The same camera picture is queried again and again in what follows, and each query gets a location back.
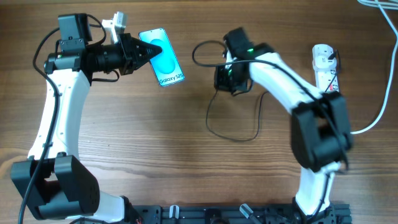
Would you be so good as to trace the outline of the turquoise screen smartphone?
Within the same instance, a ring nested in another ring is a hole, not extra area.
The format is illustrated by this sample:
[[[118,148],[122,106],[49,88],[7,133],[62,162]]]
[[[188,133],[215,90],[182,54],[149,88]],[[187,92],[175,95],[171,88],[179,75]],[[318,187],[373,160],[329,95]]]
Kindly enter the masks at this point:
[[[165,87],[184,81],[185,75],[164,28],[140,32],[139,38],[162,49],[160,54],[150,60],[152,70],[160,86]]]

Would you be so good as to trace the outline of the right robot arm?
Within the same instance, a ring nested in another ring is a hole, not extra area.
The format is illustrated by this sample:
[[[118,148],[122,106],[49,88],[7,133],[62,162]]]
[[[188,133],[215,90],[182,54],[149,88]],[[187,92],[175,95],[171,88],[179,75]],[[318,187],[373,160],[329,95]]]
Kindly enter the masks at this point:
[[[326,216],[334,176],[353,147],[346,101],[325,93],[295,73],[268,44],[254,44],[243,28],[229,31],[221,45],[225,63],[216,66],[215,89],[233,96],[263,86],[290,115],[290,145],[302,170],[294,197],[304,223]]]

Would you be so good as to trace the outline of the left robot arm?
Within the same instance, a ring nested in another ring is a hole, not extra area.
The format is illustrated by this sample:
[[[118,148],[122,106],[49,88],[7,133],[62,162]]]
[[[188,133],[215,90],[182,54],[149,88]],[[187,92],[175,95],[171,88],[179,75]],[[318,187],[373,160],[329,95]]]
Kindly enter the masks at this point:
[[[39,71],[47,83],[39,131],[27,159],[11,167],[11,180],[22,197],[20,218],[29,210],[37,220],[144,222],[127,197],[100,190],[78,149],[93,74],[128,75],[162,52],[125,32],[126,20],[122,12],[102,21],[85,13],[58,17],[60,38]]]

